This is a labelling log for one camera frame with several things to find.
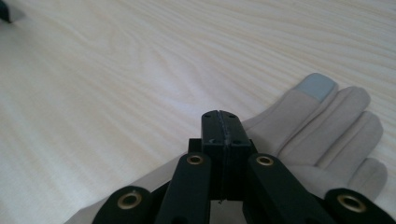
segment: gloved hand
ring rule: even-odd
[[[353,189],[373,200],[387,168],[367,158],[382,136],[379,118],[364,111],[368,93],[338,91],[321,74],[306,77],[258,116],[242,122],[259,152],[278,157],[311,193]]]

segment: black plastic part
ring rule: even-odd
[[[332,189],[327,192],[324,202],[338,223],[396,223],[369,199],[350,189]]]
[[[247,223],[335,223],[276,157],[254,154],[247,162]]]
[[[8,23],[11,23],[8,6],[2,0],[0,0],[0,19]]]
[[[210,158],[203,153],[180,158],[155,224],[209,223],[210,168]]]
[[[146,189],[128,186],[108,198],[92,224],[147,224],[150,207],[151,196]]]
[[[202,115],[202,152],[212,160],[212,200],[241,201],[248,157],[254,152],[239,118],[225,111]]]

